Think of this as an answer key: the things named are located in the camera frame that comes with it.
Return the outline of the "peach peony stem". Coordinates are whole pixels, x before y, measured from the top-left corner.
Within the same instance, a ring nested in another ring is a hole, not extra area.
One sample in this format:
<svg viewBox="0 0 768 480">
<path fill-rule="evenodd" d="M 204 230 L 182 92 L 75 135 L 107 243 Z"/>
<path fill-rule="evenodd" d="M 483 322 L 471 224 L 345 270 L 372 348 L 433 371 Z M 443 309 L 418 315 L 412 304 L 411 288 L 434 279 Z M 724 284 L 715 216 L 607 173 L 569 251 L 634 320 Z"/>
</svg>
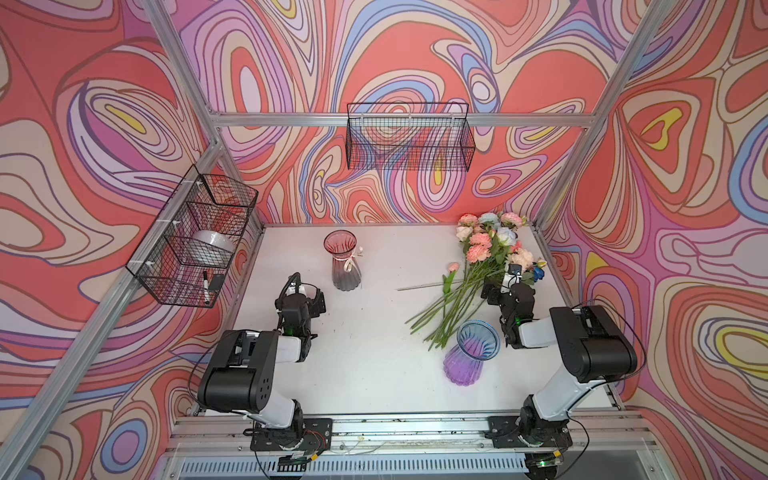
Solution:
<svg viewBox="0 0 768 480">
<path fill-rule="evenodd" d="M 535 285 L 535 283 L 531 282 L 528 273 L 529 268 L 534 264 L 538 264 L 533 258 L 533 254 L 522 247 L 512 247 L 511 249 L 504 247 L 496 253 L 483 253 L 474 262 L 469 263 L 469 270 L 465 275 L 469 291 L 481 295 L 483 283 L 486 279 L 501 283 L 508 263 L 516 263 L 522 266 L 523 274 L 520 283 L 527 284 L 530 287 Z"/>
</svg>

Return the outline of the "purple-blue glass vase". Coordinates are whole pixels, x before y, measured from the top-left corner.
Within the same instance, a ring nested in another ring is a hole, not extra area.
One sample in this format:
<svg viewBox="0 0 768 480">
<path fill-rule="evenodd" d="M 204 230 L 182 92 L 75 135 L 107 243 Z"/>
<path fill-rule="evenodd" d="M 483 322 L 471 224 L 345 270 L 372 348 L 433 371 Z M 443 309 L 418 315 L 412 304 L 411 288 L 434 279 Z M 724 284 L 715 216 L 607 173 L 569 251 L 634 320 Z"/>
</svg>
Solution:
<svg viewBox="0 0 768 480">
<path fill-rule="evenodd" d="M 487 322 L 469 320 L 459 328 L 456 340 L 443 361 L 444 374 L 456 385 L 473 385 L 479 380 L 484 363 L 498 355 L 500 337 Z"/>
</svg>

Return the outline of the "pink carnation stem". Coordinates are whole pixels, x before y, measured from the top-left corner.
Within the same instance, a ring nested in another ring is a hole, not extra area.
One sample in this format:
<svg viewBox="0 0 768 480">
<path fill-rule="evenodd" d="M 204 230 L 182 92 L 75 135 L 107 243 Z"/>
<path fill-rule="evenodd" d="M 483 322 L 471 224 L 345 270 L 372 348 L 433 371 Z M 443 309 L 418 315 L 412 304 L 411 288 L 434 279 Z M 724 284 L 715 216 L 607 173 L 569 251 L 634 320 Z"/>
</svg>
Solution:
<svg viewBox="0 0 768 480">
<path fill-rule="evenodd" d="M 455 274 L 443 278 L 443 294 L 418 321 L 419 327 L 426 325 L 441 314 L 440 325 L 430 333 L 425 342 L 432 348 L 444 348 L 453 335 L 460 320 L 464 319 L 474 296 L 482 287 L 484 279 L 491 273 L 493 240 L 488 233 L 476 232 L 462 242 L 465 253 L 464 274 L 461 284 L 454 288 Z"/>
</svg>

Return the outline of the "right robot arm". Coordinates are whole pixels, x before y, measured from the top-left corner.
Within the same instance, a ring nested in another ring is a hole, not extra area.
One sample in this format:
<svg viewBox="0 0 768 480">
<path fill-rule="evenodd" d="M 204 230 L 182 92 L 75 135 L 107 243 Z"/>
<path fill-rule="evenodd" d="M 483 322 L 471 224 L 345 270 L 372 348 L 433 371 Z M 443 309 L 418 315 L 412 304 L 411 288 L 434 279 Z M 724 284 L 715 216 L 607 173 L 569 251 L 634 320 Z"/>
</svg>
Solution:
<svg viewBox="0 0 768 480">
<path fill-rule="evenodd" d="M 571 410 L 592 390 L 629 376 L 638 366 L 634 347 L 602 306 L 552 307 L 533 317 L 535 294 L 523 283 L 484 283 L 481 298 L 500 309 L 505 344 L 517 350 L 555 346 L 561 366 L 538 392 L 529 395 L 516 425 L 496 435 L 514 435 L 529 446 L 567 436 Z"/>
</svg>

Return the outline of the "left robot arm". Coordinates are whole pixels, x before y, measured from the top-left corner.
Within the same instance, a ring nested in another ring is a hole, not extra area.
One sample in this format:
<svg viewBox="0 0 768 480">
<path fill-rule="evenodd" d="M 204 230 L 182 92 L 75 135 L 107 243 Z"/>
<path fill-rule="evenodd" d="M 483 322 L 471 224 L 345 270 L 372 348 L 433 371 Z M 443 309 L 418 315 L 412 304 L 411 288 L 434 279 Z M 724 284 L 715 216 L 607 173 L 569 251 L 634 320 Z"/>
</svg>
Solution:
<svg viewBox="0 0 768 480">
<path fill-rule="evenodd" d="M 273 330 L 227 330 L 214 348 L 197 390 L 205 410 L 240 414 L 268 430 L 299 429 L 303 412 L 297 400 L 275 387 L 276 366 L 302 363 L 316 335 L 312 320 L 326 312 L 324 293 L 291 280 L 275 300 Z"/>
</svg>

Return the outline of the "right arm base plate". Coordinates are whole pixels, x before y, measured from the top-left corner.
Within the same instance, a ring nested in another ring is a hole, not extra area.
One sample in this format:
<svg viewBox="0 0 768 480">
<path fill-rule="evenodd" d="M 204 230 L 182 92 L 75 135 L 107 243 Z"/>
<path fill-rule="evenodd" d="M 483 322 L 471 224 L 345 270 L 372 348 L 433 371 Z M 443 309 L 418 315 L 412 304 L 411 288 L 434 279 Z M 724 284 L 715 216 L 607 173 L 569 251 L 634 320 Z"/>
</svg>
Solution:
<svg viewBox="0 0 768 480">
<path fill-rule="evenodd" d="M 494 448 L 554 448 L 573 445 L 566 421 L 548 421 L 528 416 L 491 416 L 484 438 Z"/>
</svg>

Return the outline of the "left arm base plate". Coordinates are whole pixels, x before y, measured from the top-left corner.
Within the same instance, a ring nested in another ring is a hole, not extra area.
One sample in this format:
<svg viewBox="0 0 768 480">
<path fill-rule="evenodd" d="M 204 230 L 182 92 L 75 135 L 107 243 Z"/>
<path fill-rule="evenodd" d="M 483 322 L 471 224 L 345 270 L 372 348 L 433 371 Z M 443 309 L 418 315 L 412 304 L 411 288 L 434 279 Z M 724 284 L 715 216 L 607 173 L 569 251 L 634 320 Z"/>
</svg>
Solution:
<svg viewBox="0 0 768 480">
<path fill-rule="evenodd" d="M 288 428 L 266 428 L 254 423 L 250 429 L 250 449 L 261 452 L 287 452 L 314 455 L 332 445 L 333 420 L 319 417 L 295 420 Z"/>
</svg>

